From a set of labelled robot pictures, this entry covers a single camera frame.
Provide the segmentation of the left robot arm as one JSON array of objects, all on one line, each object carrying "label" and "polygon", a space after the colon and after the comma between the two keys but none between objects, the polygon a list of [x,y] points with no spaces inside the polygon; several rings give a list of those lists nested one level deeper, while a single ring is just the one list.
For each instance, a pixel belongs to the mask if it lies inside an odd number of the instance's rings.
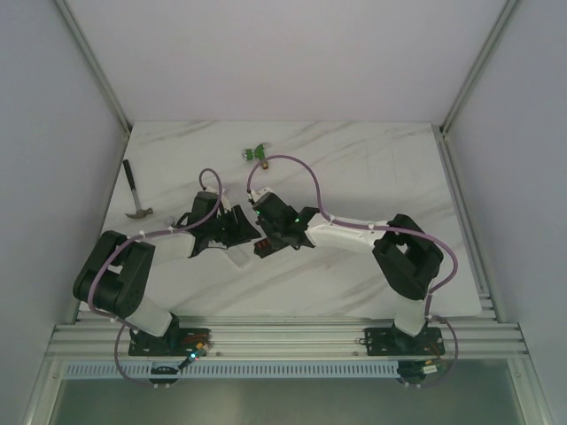
[{"label": "left robot arm", "polygon": [[200,191],[191,210],[166,230],[133,238],[105,231],[74,282],[73,295],[93,312],[149,335],[161,356],[181,345],[175,316],[145,296],[153,265],[197,257],[210,248],[229,249],[260,238],[240,205],[214,191]]}]

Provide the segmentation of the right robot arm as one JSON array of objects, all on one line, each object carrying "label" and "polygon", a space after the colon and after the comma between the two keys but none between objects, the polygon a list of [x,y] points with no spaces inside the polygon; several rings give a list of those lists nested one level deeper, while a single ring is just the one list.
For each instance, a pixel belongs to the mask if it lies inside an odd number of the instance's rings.
[{"label": "right robot arm", "polygon": [[334,247],[368,253],[377,262],[390,288],[398,294],[392,334],[400,352],[411,353],[422,345],[426,322],[426,296],[439,274],[444,255],[407,215],[389,222],[340,225],[322,210],[305,207],[296,212],[269,189],[248,194],[256,223],[265,237],[254,244],[254,253],[266,258],[284,248]]}]

